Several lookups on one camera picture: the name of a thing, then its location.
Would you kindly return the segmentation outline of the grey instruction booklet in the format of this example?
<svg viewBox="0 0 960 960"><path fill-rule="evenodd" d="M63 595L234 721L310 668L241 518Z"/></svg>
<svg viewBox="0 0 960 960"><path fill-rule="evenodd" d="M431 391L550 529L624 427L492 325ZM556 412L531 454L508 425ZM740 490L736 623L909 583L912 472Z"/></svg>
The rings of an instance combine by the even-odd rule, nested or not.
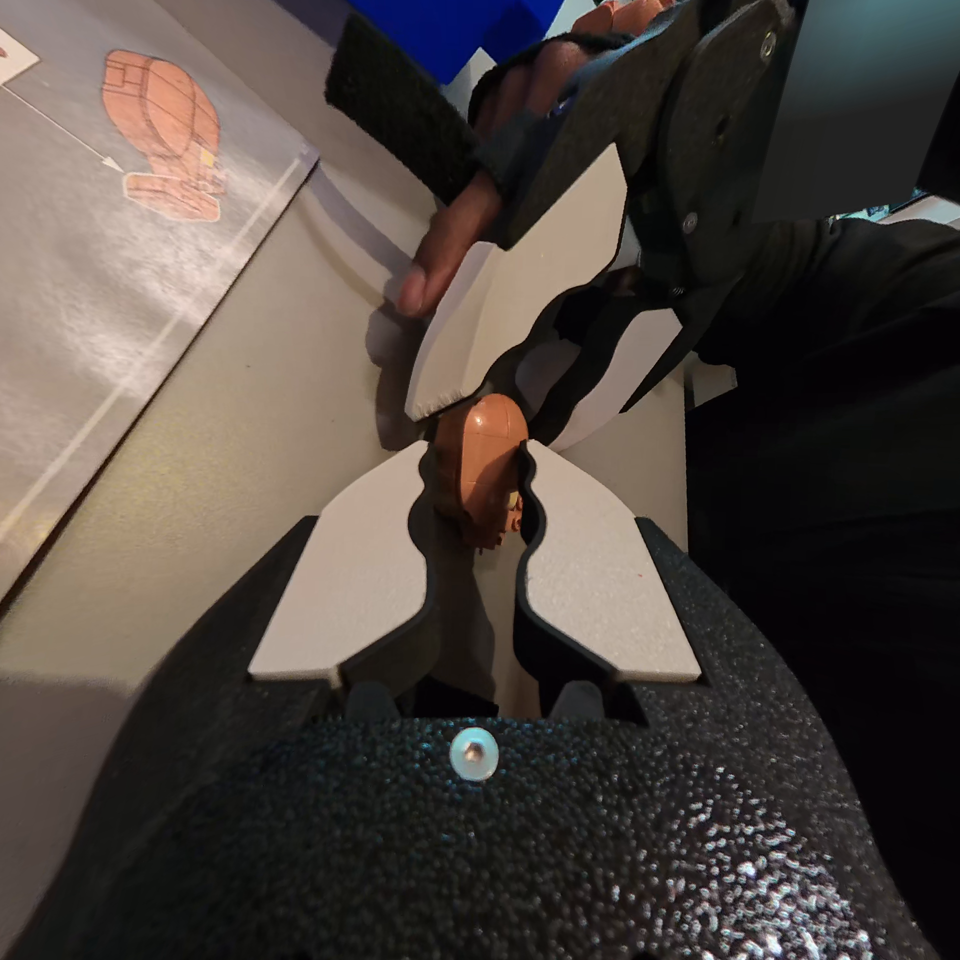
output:
<svg viewBox="0 0 960 960"><path fill-rule="evenodd" d="M2 2L1 590L318 151L157 2Z"/></svg>

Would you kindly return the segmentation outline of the row of blue plastic bins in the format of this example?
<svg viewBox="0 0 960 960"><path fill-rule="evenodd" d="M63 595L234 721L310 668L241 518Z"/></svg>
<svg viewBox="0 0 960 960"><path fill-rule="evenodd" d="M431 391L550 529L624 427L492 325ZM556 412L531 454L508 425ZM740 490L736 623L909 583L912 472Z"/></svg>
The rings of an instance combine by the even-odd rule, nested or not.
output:
<svg viewBox="0 0 960 960"><path fill-rule="evenodd" d="M497 64L541 41L561 1L351 1L439 84L455 79L477 50Z"/></svg>

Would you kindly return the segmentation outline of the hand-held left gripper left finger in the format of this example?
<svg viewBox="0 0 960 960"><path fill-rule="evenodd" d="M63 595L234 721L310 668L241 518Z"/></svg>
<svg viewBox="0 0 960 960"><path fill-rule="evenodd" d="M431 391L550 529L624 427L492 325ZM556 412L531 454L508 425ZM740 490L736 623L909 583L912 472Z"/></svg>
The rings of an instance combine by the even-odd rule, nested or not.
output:
<svg viewBox="0 0 960 960"><path fill-rule="evenodd" d="M247 671L258 681L414 684L436 660L421 628L427 559L410 532L425 491L414 442L318 515Z"/></svg>

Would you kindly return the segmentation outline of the round brown brick assembly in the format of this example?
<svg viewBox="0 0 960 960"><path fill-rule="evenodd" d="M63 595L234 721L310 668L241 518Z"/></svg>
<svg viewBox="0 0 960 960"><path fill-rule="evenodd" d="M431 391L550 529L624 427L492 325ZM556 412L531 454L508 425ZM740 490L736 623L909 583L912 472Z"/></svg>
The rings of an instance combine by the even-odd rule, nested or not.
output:
<svg viewBox="0 0 960 960"><path fill-rule="evenodd" d="M434 506L455 522L466 546L496 549L508 533L520 531L519 451L528 437L522 409L502 393L440 418Z"/></svg>

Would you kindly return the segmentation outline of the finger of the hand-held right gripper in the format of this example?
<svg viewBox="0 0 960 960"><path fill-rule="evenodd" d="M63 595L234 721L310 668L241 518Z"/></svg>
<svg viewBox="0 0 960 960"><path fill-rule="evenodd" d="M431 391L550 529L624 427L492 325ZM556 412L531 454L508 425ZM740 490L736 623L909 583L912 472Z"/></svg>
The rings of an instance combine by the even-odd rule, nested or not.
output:
<svg viewBox="0 0 960 960"><path fill-rule="evenodd" d="M620 244L626 197L612 143L510 249L473 245L418 349L404 407L412 421L472 396L547 306L609 267Z"/></svg>
<svg viewBox="0 0 960 960"><path fill-rule="evenodd" d="M606 426L681 331L670 308L606 306L572 365L547 391L530 422L531 439L546 447L573 447Z"/></svg>

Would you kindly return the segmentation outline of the grey desk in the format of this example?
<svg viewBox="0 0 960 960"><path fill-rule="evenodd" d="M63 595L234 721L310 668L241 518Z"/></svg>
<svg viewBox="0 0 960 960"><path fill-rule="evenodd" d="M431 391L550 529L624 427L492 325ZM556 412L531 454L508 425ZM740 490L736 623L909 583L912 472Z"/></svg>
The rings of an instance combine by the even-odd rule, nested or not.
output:
<svg viewBox="0 0 960 960"><path fill-rule="evenodd" d="M2 616L2 954L139 688L295 522L412 439L385 302L436 205L324 101L346 2L161 2L319 150Z"/></svg>

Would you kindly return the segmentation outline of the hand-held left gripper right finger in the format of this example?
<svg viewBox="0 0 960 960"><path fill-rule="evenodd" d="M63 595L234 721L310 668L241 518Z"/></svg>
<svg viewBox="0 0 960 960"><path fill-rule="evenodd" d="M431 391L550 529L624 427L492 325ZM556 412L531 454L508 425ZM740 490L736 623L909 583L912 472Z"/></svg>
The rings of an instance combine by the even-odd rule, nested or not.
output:
<svg viewBox="0 0 960 960"><path fill-rule="evenodd" d="M542 684L691 683L701 667L633 512L538 441L522 451L514 651Z"/></svg>

